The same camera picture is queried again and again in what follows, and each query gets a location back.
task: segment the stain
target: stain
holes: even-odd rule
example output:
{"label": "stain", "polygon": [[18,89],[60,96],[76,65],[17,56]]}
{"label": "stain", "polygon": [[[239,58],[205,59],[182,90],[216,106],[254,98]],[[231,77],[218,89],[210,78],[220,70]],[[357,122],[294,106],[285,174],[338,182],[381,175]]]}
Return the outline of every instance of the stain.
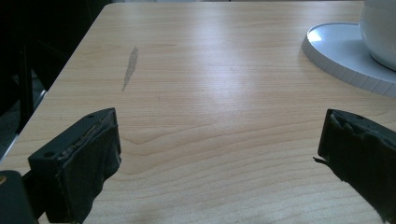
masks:
{"label": "stain", "polygon": [[134,73],[134,68],[136,67],[136,63],[137,63],[138,51],[139,49],[137,47],[134,47],[134,50],[132,50],[131,52],[131,56],[129,57],[128,68],[126,69],[126,73],[125,73],[125,79],[124,79],[124,85],[122,91],[125,91],[125,88],[128,85],[128,82],[131,79],[132,74]]}

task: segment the dark floor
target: dark floor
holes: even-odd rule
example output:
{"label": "dark floor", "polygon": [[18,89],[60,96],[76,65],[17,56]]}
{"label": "dark floor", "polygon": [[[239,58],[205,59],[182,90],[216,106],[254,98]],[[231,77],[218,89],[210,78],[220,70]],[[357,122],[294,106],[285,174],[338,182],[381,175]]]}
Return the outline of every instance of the dark floor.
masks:
{"label": "dark floor", "polygon": [[[33,102],[35,109],[45,95],[44,87],[40,80],[33,75]],[[12,147],[18,137],[17,130],[20,125],[20,101],[15,103],[6,113],[0,117],[0,162],[4,155]]]}

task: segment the white plate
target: white plate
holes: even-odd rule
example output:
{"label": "white plate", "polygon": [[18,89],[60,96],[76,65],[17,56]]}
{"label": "white plate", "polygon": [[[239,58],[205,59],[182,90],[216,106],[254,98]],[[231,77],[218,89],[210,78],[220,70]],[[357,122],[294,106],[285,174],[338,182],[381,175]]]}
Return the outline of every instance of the white plate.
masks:
{"label": "white plate", "polygon": [[370,56],[357,23],[326,23],[311,28],[303,51],[333,77],[367,91],[396,96],[396,72]]}

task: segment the white cup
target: white cup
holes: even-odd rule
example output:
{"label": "white cup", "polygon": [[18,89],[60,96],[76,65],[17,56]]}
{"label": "white cup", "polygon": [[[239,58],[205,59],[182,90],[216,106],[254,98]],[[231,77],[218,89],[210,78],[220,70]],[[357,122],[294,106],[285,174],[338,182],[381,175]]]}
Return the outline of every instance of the white cup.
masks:
{"label": "white cup", "polygon": [[365,0],[359,26],[372,57],[396,71],[396,0]]}

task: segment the wooden table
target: wooden table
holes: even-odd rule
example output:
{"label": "wooden table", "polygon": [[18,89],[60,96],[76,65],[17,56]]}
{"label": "wooden table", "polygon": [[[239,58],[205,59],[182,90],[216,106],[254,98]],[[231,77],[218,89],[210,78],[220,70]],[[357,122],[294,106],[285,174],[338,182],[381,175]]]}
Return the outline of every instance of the wooden table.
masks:
{"label": "wooden table", "polygon": [[327,75],[301,50],[310,27],[358,21],[361,6],[109,5],[0,169],[26,173],[31,153],[115,106],[122,164],[86,223],[381,223],[312,157],[328,108],[396,130],[396,101]]}

